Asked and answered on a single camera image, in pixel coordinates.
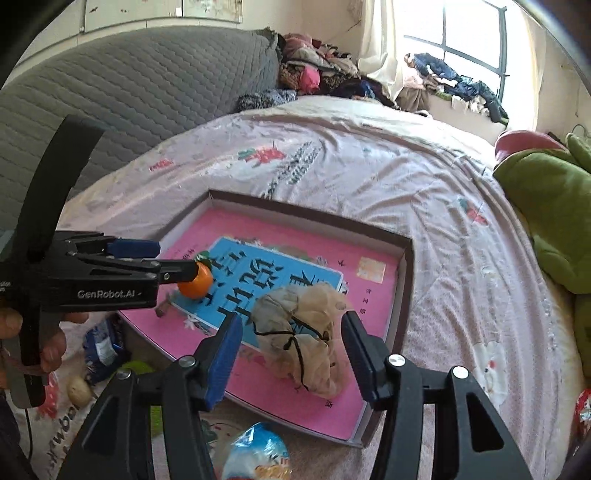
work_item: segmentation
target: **snack package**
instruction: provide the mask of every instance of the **snack package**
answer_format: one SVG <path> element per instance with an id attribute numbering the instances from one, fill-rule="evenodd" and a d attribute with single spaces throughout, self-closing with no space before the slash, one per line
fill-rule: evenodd
<path id="1" fill-rule="evenodd" d="M 89 330 L 82 343 L 90 385 L 106 380 L 129 359 L 121 318 L 113 314 Z"/>
<path id="2" fill-rule="evenodd" d="M 257 423 L 216 452 L 218 480 L 290 480 L 290 457 L 283 440 Z"/>
<path id="3" fill-rule="evenodd" d="M 583 390 L 574 411 L 577 420 L 577 431 L 580 438 L 584 438 L 591 430 L 591 388 Z"/>
<path id="4" fill-rule="evenodd" d="M 574 408 L 574 436 L 567 458 L 573 456 L 591 431 L 591 388 L 583 390 Z"/>

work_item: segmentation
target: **blue gripper pad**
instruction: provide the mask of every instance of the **blue gripper pad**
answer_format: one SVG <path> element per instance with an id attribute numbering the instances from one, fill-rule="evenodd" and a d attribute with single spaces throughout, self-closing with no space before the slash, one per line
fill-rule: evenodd
<path id="1" fill-rule="evenodd" d="M 240 315 L 226 316 L 217 334 L 202 340 L 195 352 L 207 374 L 204 403 L 206 411 L 214 408 L 226 391 L 230 372 L 242 343 L 242 319 Z"/>
<path id="2" fill-rule="evenodd" d="M 107 253 L 115 258 L 156 258 L 160 244 L 152 240 L 118 238 L 107 246 Z"/>

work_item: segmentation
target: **pink paper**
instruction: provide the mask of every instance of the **pink paper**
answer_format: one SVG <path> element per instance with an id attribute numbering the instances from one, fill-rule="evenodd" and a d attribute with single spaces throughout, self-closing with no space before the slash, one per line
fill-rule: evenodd
<path id="1" fill-rule="evenodd" d="M 324 258 L 328 267 L 343 273 L 349 286 L 348 299 L 362 319 L 370 334 L 384 336 L 389 323 L 398 259 L 381 252 L 347 244 L 313 233 L 266 223 L 222 209 L 211 209 L 199 218 L 170 248 L 164 258 L 182 258 L 208 249 L 219 237 L 236 239 L 256 238 L 265 247 L 287 246 L 293 253 L 304 253 L 311 259 Z M 362 265 L 371 267 L 385 264 L 382 283 L 364 280 L 358 276 Z M 371 278 L 379 278 L 381 270 L 374 268 Z M 367 272 L 360 273 L 367 277 Z M 158 302 L 165 299 L 165 292 L 175 286 L 160 288 Z M 145 337 L 173 358 L 193 353 L 204 333 L 191 330 L 186 317 L 176 309 L 158 318 L 154 310 L 130 310 L 123 312 L 127 319 Z M 364 402 L 352 378 L 349 386 L 337 398 L 327 401 L 304 388 L 295 389 L 290 379 L 279 380 L 264 366 L 262 355 L 246 346 L 234 364 L 227 392 L 268 414 L 296 424 L 305 429 L 340 440 L 349 440 L 363 412 Z"/>

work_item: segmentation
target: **green blanket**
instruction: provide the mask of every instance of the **green blanket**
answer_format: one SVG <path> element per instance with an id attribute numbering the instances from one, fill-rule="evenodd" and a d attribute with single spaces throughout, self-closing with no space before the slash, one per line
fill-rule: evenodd
<path id="1" fill-rule="evenodd" d="M 572 134 L 567 144 L 515 153 L 493 175 L 527 219 L 540 267 L 577 294 L 575 335 L 591 376 L 591 148 Z"/>

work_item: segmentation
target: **window frame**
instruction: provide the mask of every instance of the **window frame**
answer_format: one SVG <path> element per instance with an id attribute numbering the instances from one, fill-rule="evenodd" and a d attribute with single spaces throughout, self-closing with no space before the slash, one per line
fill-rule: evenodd
<path id="1" fill-rule="evenodd" d="M 427 45 L 431 45 L 432 47 L 437 47 L 443 50 L 443 58 L 442 60 L 445 61 L 445 53 L 449 52 L 449 53 L 453 53 L 454 55 L 458 55 L 459 57 L 462 57 L 465 60 L 471 61 L 472 63 L 476 63 L 477 65 L 480 65 L 481 67 L 486 68 L 487 70 L 490 70 L 491 72 L 496 73 L 499 77 L 500 77 L 500 83 L 499 83 L 499 90 L 497 91 L 496 95 L 499 99 L 499 101 L 503 101 L 503 94 L 505 92 L 505 79 L 508 76 L 506 71 L 507 71 L 507 23 L 506 23 L 506 18 L 505 18 L 505 13 L 507 12 L 507 7 L 498 7 L 490 2 L 487 2 L 486 0 L 478 0 L 480 2 L 484 2 L 487 5 L 496 8 L 496 10 L 498 11 L 499 14 L 499 39 L 500 39 L 500 45 L 499 45 L 499 67 L 498 68 L 494 68 L 492 65 L 489 65 L 487 63 L 485 63 L 482 60 L 477 59 L 476 57 L 473 57 L 472 55 L 468 55 L 467 53 L 464 53 L 460 50 L 456 50 L 455 48 L 451 48 L 448 47 L 446 44 L 446 40 L 447 40 L 447 19 L 446 19 L 446 4 L 445 2 L 443 2 L 443 35 L 441 37 L 442 41 L 441 43 L 437 43 L 437 42 L 433 42 L 430 40 L 425 40 L 424 38 L 420 38 L 420 37 L 415 37 L 413 35 L 405 35 L 404 38 L 409 38 L 410 40 L 415 40 L 415 41 L 419 41 L 422 43 L 426 43 Z"/>

